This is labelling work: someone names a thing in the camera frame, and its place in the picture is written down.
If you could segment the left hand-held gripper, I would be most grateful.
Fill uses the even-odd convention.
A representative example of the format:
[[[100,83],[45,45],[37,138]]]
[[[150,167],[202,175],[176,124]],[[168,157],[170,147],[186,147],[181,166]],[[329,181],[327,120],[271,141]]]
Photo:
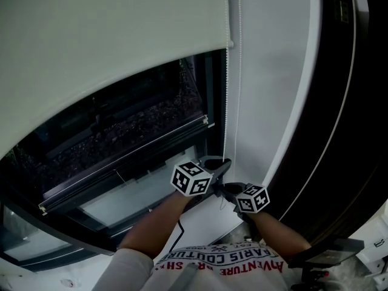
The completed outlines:
[[[209,196],[211,184],[222,178],[231,164],[230,159],[222,160],[222,156],[183,159],[174,165],[170,184],[190,198],[189,206],[196,206]]]

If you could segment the person's right forearm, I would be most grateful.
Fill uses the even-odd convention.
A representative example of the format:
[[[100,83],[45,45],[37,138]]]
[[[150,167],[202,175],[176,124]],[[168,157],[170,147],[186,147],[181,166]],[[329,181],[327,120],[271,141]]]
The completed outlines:
[[[266,212],[249,214],[266,244],[284,260],[311,248],[310,243],[299,233],[278,221]]]

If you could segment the white window sill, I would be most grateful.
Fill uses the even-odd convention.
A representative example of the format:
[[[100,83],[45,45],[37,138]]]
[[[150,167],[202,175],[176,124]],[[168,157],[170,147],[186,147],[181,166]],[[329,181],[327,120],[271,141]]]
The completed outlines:
[[[234,206],[222,198],[211,196],[182,214],[180,221],[185,230],[176,226],[162,252],[155,258],[159,261],[171,247],[175,249],[211,244],[233,229],[242,220],[233,211]],[[0,287],[6,291],[91,291],[98,278],[107,268],[111,256],[98,255],[92,258],[38,273],[15,269],[14,275],[0,275]],[[61,279],[71,279],[74,288],[64,287]]]

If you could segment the white printed t-shirt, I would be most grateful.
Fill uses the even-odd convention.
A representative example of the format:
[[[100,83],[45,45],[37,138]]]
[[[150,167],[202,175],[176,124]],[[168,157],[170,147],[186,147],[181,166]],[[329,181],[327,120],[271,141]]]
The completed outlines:
[[[299,274],[270,247],[239,242],[176,249],[154,263],[145,254],[119,249],[92,291],[290,291]]]

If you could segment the person's left forearm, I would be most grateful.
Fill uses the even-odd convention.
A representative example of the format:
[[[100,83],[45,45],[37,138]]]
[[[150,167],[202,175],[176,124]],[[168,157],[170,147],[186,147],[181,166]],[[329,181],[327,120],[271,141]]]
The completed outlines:
[[[120,249],[132,249],[151,259],[165,247],[186,205],[192,197],[172,193],[156,209],[137,222],[121,241]]]

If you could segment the white vanity cabinet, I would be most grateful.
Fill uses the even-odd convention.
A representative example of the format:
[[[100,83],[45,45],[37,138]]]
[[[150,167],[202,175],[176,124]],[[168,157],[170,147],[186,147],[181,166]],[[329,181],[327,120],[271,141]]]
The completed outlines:
[[[376,291],[388,291],[388,216],[385,213],[375,215],[350,238],[364,242],[364,248],[356,257],[369,270]]]

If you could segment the pale green roller blind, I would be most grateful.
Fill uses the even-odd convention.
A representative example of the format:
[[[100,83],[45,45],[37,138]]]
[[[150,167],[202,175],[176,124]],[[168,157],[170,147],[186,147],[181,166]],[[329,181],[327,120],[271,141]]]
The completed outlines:
[[[0,0],[0,158],[97,90],[231,45],[228,0]]]

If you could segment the stack of dark door panels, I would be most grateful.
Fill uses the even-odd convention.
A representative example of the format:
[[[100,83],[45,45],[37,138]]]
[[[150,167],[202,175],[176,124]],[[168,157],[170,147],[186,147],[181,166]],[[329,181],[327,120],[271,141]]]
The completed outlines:
[[[329,147],[282,222],[311,243],[349,236],[388,199],[388,0],[354,0],[349,90]]]

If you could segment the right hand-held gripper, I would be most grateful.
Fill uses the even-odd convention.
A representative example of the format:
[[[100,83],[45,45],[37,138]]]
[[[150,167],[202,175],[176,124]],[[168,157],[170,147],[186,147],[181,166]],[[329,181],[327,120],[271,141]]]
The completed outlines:
[[[240,218],[244,215],[255,214],[270,204],[269,193],[266,187],[229,182],[219,184],[213,188],[216,197],[233,204],[235,212]]]

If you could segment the dark framed window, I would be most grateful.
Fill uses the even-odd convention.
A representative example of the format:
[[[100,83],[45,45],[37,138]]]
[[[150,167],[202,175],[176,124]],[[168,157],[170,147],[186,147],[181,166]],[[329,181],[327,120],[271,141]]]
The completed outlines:
[[[120,79],[0,155],[0,259],[39,272],[115,253],[174,189],[174,166],[222,162],[224,50]]]

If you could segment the black chest-mounted device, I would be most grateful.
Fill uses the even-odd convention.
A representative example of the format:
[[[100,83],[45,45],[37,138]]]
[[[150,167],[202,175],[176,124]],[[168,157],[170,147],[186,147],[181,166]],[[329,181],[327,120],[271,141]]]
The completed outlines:
[[[291,291],[346,291],[330,274],[329,269],[355,256],[364,249],[359,239],[330,236],[311,248],[295,255],[289,262],[290,269],[301,269],[301,282]]]

